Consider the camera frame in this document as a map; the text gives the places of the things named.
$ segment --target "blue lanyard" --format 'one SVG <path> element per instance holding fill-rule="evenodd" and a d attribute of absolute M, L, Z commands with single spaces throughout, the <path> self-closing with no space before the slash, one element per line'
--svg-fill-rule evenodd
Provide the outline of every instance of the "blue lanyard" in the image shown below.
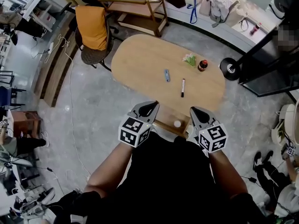
<path fill-rule="evenodd" d="M 191 23 L 191 24 L 196 23 L 196 22 L 197 22 L 196 0 L 194 0 L 194 6 L 192 6 L 191 4 L 188 4 L 187 8 L 188 8 L 188 9 L 191 9 L 191 8 L 192 8 L 191 17 L 190 17 L 190 23 Z M 192 22 L 192 20 L 193 20 L 193 15 L 195 15 L 195 18 L 196 18 L 195 22 Z"/>

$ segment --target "black marker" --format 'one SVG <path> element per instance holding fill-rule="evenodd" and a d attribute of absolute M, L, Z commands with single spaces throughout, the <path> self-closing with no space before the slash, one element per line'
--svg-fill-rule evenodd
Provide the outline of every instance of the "black marker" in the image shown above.
<path fill-rule="evenodd" d="M 181 97 L 184 97 L 184 90 L 185 90 L 185 79 L 183 79 L 183 81 L 182 81 L 182 93 L 181 93 Z"/>

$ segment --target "small flowers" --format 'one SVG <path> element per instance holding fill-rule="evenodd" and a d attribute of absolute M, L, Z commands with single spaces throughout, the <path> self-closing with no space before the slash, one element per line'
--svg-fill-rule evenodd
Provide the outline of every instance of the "small flowers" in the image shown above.
<path fill-rule="evenodd" d="M 186 56 L 183 58 L 184 62 L 187 62 L 188 64 L 190 64 L 192 67 L 196 66 L 196 56 L 193 54 L 186 54 Z"/>

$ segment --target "white ball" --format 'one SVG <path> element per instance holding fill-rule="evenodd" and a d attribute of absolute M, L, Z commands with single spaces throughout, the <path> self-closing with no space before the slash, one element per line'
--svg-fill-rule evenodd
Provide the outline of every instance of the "white ball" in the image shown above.
<path fill-rule="evenodd" d="M 181 125 L 182 125 L 182 123 L 181 123 L 181 121 L 179 121 L 179 120 L 176 120 L 176 121 L 174 122 L 174 126 L 175 126 L 176 128 L 180 128 Z"/>

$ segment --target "orange cloth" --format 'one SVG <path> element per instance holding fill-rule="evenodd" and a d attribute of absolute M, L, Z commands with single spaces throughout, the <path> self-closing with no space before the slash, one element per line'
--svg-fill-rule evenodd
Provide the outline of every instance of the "orange cloth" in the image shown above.
<path fill-rule="evenodd" d="M 83 44 L 94 50 L 105 50 L 107 31 L 104 8 L 78 6 L 76 18 Z"/>

